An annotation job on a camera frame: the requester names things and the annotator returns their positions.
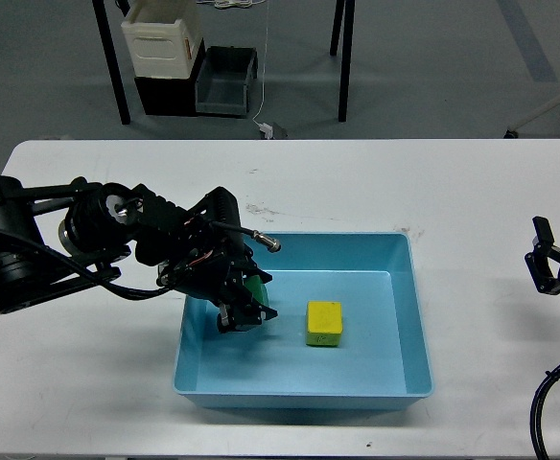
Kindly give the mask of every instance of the floor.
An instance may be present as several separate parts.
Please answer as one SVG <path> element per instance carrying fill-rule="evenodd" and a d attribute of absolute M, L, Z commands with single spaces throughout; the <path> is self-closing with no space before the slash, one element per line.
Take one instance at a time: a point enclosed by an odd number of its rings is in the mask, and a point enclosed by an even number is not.
<path fill-rule="evenodd" d="M 291 139 L 502 138 L 560 92 L 560 0 L 359 0 L 348 121 L 340 124 L 340 60 L 328 54 L 335 2 L 268 0 L 249 10 L 198 6 L 207 46 L 256 47 L 266 62 L 249 118 L 147 116 L 122 14 L 105 4 L 128 126 L 90 2 L 0 0 L 0 172 L 30 139 L 258 139 L 250 118 L 263 80 L 257 120 Z M 560 137 L 560 106 L 520 134 Z"/>

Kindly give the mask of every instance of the gray plastic bin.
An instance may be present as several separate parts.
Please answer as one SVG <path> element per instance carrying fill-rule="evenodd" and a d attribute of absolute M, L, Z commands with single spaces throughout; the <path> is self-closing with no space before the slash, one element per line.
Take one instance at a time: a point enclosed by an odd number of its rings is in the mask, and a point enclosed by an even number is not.
<path fill-rule="evenodd" d="M 256 78 L 254 48 L 211 46 L 195 85 L 197 114 L 245 117 L 250 85 Z"/>

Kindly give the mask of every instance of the white plastic container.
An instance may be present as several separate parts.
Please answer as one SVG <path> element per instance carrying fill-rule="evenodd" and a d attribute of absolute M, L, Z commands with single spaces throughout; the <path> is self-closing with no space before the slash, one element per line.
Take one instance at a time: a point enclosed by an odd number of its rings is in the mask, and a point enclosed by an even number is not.
<path fill-rule="evenodd" d="M 196 0 L 136 0 L 122 29 L 136 77 L 190 77 L 202 40 Z"/>

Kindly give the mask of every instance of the green object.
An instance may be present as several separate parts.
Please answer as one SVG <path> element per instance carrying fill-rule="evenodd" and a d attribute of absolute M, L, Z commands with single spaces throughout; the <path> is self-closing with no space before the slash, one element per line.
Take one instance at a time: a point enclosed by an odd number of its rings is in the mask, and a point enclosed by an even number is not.
<path fill-rule="evenodd" d="M 244 286 L 246 289 L 252 292 L 252 297 L 254 297 L 260 304 L 269 307 L 268 289 L 261 281 L 261 277 L 259 275 L 254 275 L 246 278 L 244 281 Z"/>

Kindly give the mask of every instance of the white cable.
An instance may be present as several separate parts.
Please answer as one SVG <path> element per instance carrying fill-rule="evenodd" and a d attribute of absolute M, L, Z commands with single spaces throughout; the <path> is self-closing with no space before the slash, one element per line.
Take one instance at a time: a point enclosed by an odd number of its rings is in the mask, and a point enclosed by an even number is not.
<path fill-rule="evenodd" d="M 265 25 L 265 51 L 263 53 L 263 75 L 261 76 L 261 85 L 262 85 L 261 105 L 259 106 L 259 111 L 257 112 L 257 114 L 254 117 L 252 117 L 252 121 L 257 127 L 263 126 L 262 124 L 257 122 L 257 117 L 261 113 L 261 110 L 263 109 L 263 103 L 265 102 L 265 70 L 266 70 L 266 65 L 268 63 L 268 39 L 269 39 L 269 3 L 270 1 L 268 1 L 268 12 L 266 18 L 266 25 Z"/>

